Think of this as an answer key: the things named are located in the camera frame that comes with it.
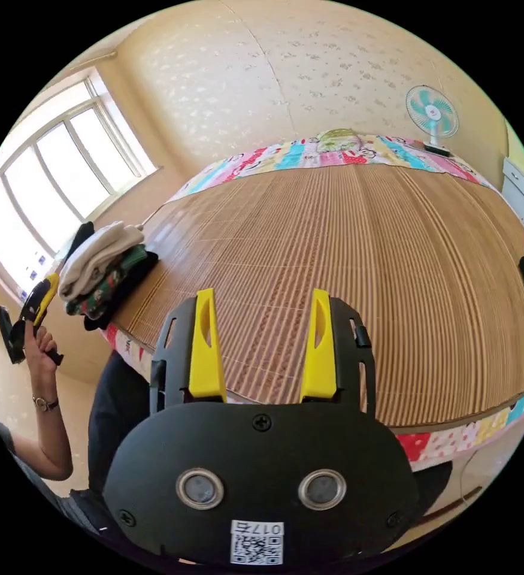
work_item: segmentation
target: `hand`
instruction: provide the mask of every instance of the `hand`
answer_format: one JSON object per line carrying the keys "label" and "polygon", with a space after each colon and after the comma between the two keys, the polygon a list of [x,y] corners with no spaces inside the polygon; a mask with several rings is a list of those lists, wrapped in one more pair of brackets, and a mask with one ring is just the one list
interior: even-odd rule
{"label": "hand", "polygon": [[55,389],[57,366],[46,355],[51,349],[57,349],[52,334],[48,333],[45,327],[40,326],[34,337],[34,324],[27,321],[24,331],[24,348],[32,385],[46,388],[48,391],[50,387]]}

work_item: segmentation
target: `woven bed mat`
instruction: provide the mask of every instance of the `woven bed mat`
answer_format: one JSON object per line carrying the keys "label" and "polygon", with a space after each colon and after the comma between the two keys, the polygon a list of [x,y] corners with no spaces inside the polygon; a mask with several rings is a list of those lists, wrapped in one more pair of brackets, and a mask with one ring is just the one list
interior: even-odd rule
{"label": "woven bed mat", "polygon": [[160,262],[115,322],[154,349],[168,312],[214,288],[226,385],[246,398],[297,401],[313,288],[361,314],[386,425],[524,392],[524,228],[491,189],[384,165],[273,171],[167,204],[146,233]]}

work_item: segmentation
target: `window frame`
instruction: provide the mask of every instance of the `window frame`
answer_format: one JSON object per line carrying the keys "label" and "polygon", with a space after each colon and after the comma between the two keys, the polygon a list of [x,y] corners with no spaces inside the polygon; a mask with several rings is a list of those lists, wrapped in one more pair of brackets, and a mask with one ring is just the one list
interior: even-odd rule
{"label": "window frame", "polygon": [[[39,106],[42,106],[50,98],[56,96],[57,94],[62,93],[64,91],[66,91],[67,89],[72,88],[73,86],[80,84],[80,83],[84,83],[86,85],[86,88],[88,89],[88,92],[90,93],[90,99],[82,102],[81,104],[73,106],[69,110],[66,110],[66,112],[58,115],[54,119],[47,122],[44,126],[42,126],[39,130],[34,132],[29,138],[27,138],[18,148],[16,148],[16,150],[11,154],[11,156],[9,156],[8,159],[0,166],[0,180],[2,181],[2,185],[4,186],[4,189],[6,190],[6,194],[8,196],[8,199],[12,203],[12,206],[13,206],[15,212],[21,218],[23,224],[26,226],[26,229],[31,233],[31,235],[34,237],[34,239],[37,241],[37,243],[43,248],[44,253],[48,254],[55,261],[56,261],[57,255],[60,252],[63,252],[65,250],[65,248],[62,248],[62,250],[59,252],[55,252],[46,243],[46,241],[38,233],[38,231],[34,228],[34,226],[29,221],[28,217],[26,216],[26,214],[24,213],[24,211],[20,207],[20,204],[16,200],[16,197],[14,196],[14,193],[13,193],[13,191],[10,187],[10,184],[8,182],[8,179],[6,177],[7,169],[16,161],[16,159],[25,150],[27,150],[30,147],[33,149],[33,151],[36,154],[36,157],[38,159],[38,162],[40,163],[40,166],[44,171],[44,174],[48,178],[48,181],[53,186],[54,190],[59,195],[59,197],[64,202],[64,204],[72,211],[72,213],[78,218],[78,220],[81,223],[88,222],[88,221],[94,221],[95,219],[97,219],[111,204],[114,203],[114,201],[116,201],[116,199],[120,198],[128,190],[132,189],[137,183],[139,183],[141,180],[143,180],[148,175],[150,175],[143,168],[140,161],[136,157],[136,154],[132,151],[128,142],[125,140],[123,135],[120,133],[119,128],[116,126],[114,120],[110,116],[109,112],[106,110],[106,106],[104,105],[103,96],[99,96],[96,93],[96,90],[94,88],[94,85],[93,85],[89,75],[82,77],[80,79],[77,79],[75,82],[64,85],[64,87],[61,88],[61,90],[57,90],[56,93],[52,94],[51,96],[46,98],[43,102],[41,102],[39,104]],[[72,126],[72,123],[71,123],[72,118],[74,118],[75,116],[78,116],[79,114],[81,114],[87,110],[93,110],[94,111],[94,113],[96,114],[96,117],[100,121],[100,124],[102,125],[104,131],[108,135],[110,141],[114,144],[118,153],[121,155],[123,160],[126,162],[127,166],[132,171],[132,180],[128,184],[124,185],[122,188],[120,188],[118,190],[115,190],[112,187],[112,185],[108,182],[108,180],[104,177],[103,173],[100,171],[100,169],[98,168],[96,163],[94,163],[92,157],[90,156],[89,152],[86,150],[85,146],[81,142],[80,137],[76,133],[76,130]],[[10,132],[22,120],[23,120],[23,117],[19,118],[18,121],[11,128]],[[58,185],[58,183],[54,179],[52,173],[48,169],[46,163],[44,162],[44,158],[42,157],[42,154],[40,153],[40,150],[38,148],[38,141],[40,140],[40,138],[42,138],[43,136],[48,134],[54,128],[58,127],[60,124],[63,124],[66,127],[66,130],[68,131],[70,137],[72,138],[72,141],[74,142],[74,144],[78,148],[78,151],[80,152],[80,154],[82,155],[82,157],[84,158],[84,160],[86,161],[86,163],[88,164],[89,168],[92,170],[92,172],[94,173],[96,178],[100,181],[100,183],[102,184],[104,189],[108,192],[108,198],[106,198],[103,202],[101,202],[86,217],[84,217],[80,214],[80,212],[74,207],[72,202],[64,194],[64,192],[62,191],[62,189],[60,188],[60,186]],[[16,300],[20,301],[22,288],[17,284],[17,282],[12,278],[12,276],[10,276],[10,273],[8,273],[8,271],[3,266],[1,261],[0,261],[0,284],[4,288],[6,288],[7,291],[9,291],[11,293],[11,295],[16,298]]]}

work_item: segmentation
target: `fan base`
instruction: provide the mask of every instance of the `fan base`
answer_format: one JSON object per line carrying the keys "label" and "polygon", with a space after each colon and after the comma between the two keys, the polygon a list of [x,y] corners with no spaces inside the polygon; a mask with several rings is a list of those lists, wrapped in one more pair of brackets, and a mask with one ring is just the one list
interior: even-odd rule
{"label": "fan base", "polygon": [[452,155],[452,153],[447,148],[439,146],[438,144],[429,144],[424,142],[423,147],[425,148],[426,152],[431,152],[432,154],[437,154],[439,156],[445,156],[446,158],[449,158]]}

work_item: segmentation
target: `white folded towel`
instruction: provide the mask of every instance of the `white folded towel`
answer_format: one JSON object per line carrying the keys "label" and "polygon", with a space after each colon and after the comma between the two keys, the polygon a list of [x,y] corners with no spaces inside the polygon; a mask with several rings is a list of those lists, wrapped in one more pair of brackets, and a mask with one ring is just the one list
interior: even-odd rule
{"label": "white folded towel", "polygon": [[70,301],[89,293],[103,278],[116,256],[144,241],[138,226],[114,222],[90,236],[68,258],[60,272],[58,295]]}

